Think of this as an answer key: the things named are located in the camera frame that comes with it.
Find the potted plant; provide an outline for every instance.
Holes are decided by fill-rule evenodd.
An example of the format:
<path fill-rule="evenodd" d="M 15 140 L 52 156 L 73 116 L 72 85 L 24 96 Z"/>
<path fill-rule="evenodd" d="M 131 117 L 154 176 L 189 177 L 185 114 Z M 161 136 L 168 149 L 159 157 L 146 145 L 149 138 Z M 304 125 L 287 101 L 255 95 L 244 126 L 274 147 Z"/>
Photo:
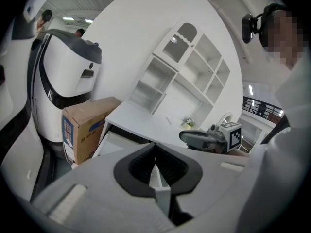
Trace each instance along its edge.
<path fill-rule="evenodd" d="M 183 124 L 183 128 L 185 130 L 191 130 L 191 127 L 193 127 L 194 125 L 195 122 L 191 118 L 188 118 L 186 122 Z"/>

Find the cardboard box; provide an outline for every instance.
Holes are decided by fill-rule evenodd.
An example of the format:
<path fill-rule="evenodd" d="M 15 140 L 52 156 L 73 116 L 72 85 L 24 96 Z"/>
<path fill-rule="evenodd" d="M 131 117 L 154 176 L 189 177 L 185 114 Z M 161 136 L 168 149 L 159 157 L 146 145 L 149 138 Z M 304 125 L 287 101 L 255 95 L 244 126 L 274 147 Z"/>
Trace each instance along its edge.
<path fill-rule="evenodd" d="M 109 97 L 63 109 L 63 144 L 70 164 L 79 165 L 92 157 L 98 147 L 105 118 L 120 104 L 116 98 Z"/>

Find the fluorescent light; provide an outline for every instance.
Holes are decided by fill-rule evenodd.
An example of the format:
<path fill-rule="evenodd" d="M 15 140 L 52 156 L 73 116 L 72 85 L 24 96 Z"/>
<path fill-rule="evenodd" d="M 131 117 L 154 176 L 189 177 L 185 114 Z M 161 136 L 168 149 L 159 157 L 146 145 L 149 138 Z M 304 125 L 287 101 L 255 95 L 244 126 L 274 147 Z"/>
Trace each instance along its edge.
<path fill-rule="evenodd" d="M 253 88 L 252 88 L 252 86 L 249 85 L 248 88 L 249 88 L 249 93 L 250 93 L 251 95 L 253 95 Z"/>

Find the desk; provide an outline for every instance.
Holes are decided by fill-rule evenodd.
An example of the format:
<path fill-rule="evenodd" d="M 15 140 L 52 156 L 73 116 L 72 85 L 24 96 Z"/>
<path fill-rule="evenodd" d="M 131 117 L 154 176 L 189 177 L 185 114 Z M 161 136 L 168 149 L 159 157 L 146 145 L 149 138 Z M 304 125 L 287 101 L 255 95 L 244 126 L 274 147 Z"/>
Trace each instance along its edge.
<path fill-rule="evenodd" d="M 186 143 L 179 139 L 181 129 L 173 127 L 167 119 L 153 116 L 147 110 L 128 101 L 119 105 L 105 120 L 103 133 L 109 128 L 109 124 L 112 124 L 153 142 L 187 147 Z"/>

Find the flower pot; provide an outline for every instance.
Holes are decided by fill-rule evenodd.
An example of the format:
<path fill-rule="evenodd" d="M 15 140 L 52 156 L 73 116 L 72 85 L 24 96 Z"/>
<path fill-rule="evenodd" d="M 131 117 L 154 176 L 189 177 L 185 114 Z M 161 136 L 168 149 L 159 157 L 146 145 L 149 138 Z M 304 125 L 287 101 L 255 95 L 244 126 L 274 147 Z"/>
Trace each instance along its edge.
<path fill-rule="evenodd" d="M 187 124 L 187 123 L 184 123 L 184 124 L 183 124 L 183 128 L 184 128 L 185 130 L 191 130 L 191 126 L 190 126 L 189 124 Z"/>

